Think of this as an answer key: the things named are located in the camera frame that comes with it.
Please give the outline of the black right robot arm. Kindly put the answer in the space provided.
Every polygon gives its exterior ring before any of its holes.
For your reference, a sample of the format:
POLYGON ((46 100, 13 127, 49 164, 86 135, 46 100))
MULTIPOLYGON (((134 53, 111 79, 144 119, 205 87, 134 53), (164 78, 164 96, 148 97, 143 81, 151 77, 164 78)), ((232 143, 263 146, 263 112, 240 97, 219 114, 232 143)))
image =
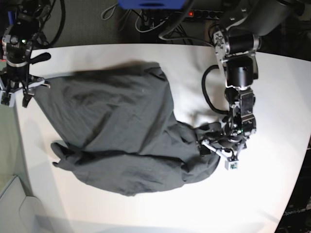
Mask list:
POLYGON ((23 94, 22 106, 26 108, 39 86, 50 87, 42 77, 30 74, 30 66, 45 62, 51 54, 44 52, 32 57, 37 49, 49 49, 55 45, 64 29, 66 20, 65 1, 60 1, 60 25, 55 37, 48 42, 43 29, 54 9, 53 0, 23 0, 17 6, 15 21, 1 37, 1 58, 6 66, 0 72, 0 103, 14 107, 16 95, 23 94))

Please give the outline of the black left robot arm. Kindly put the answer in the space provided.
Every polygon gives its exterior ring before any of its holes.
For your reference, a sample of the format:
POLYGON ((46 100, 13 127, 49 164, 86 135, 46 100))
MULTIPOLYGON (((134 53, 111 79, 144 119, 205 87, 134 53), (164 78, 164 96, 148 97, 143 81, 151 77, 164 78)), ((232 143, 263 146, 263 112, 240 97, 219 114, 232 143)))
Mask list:
POLYGON ((256 97, 251 89, 259 77, 256 52, 261 37, 281 24, 300 5, 309 0, 259 0, 253 6, 240 0, 225 12, 213 34, 217 64, 203 74, 201 86, 212 111, 224 116, 215 132, 205 133, 200 144, 225 159, 228 170, 236 169, 238 156, 246 148, 246 141, 257 130, 253 113, 256 97), (219 69, 225 77, 225 99, 228 110, 215 108, 206 90, 207 75, 219 69))

